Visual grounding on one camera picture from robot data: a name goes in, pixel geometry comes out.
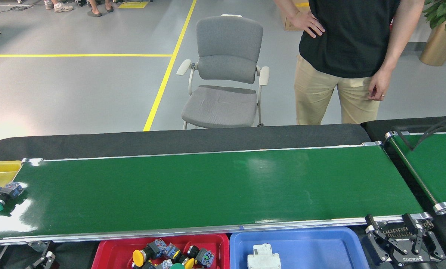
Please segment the person's left hand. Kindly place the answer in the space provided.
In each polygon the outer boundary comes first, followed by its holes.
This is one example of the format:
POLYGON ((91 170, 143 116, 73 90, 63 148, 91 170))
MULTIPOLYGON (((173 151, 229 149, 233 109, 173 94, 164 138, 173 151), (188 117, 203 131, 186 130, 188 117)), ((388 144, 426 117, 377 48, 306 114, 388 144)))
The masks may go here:
POLYGON ((389 89, 392 72, 393 71, 390 69, 381 68, 375 75, 373 75, 369 84, 368 99, 379 102, 385 99, 389 89))

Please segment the person's right hand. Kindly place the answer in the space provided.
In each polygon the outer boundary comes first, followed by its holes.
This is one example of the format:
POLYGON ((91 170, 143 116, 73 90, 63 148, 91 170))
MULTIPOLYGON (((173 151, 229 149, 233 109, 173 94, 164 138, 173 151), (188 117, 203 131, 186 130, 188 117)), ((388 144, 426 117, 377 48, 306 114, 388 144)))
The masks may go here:
POLYGON ((290 22, 298 29, 306 32, 311 38, 322 36, 326 32, 322 24, 310 11, 298 11, 290 18, 290 22))

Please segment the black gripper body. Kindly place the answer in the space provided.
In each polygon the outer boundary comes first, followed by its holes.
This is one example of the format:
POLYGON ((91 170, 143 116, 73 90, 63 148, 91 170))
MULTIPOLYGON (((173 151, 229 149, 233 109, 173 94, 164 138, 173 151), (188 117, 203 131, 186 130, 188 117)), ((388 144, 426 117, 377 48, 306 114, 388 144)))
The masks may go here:
POLYGON ((425 251, 419 251, 418 253, 393 251, 391 260, 395 268, 431 268, 433 265, 430 255, 425 251))

